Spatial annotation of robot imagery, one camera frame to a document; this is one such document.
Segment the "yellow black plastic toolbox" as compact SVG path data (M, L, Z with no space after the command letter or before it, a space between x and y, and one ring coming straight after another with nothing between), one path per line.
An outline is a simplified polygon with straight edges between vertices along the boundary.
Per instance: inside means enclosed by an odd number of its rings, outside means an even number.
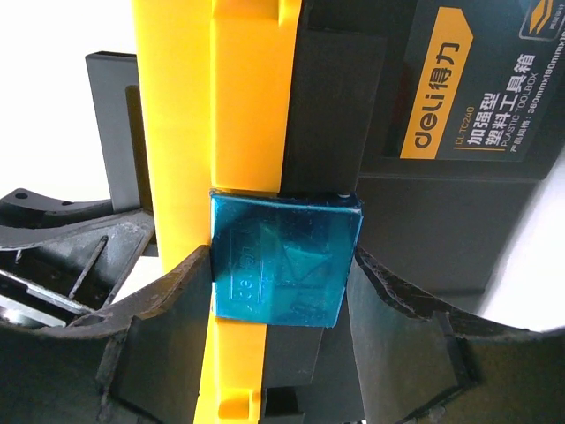
M87 56L120 209L153 194L166 265L208 191L357 192L361 250L465 312L564 143L561 1L138 1L138 51ZM331 329L208 320L190 423L365 417Z

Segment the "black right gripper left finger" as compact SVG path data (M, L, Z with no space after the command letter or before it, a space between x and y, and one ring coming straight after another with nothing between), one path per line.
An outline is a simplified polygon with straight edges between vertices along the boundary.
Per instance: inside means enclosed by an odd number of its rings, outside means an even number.
M4 423L190 423L211 301L207 246L64 328L1 327Z

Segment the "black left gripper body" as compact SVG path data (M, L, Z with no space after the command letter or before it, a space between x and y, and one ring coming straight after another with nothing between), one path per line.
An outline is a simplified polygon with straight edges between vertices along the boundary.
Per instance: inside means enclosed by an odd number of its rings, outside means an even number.
M143 208L18 188L1 199L1 319L65 327L110 304L154 237Z

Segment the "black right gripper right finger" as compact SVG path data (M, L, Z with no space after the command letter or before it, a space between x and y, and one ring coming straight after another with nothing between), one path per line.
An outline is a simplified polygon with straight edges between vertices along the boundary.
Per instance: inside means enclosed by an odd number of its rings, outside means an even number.
M564 332L454 307L357 250L347 282L369 423L561 423Z

